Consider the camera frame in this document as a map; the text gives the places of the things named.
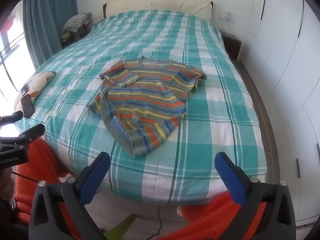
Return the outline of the person left hand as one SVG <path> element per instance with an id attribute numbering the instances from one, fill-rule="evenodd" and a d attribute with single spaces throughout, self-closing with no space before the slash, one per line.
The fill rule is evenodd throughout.
<path id="1" fill-rule="evenodd" d="M 11 177 L 12 168 L 8 167 L 1 170 L 0 175 L 0 198 L 10 202 L 15 191 L 15 181 Z"/>

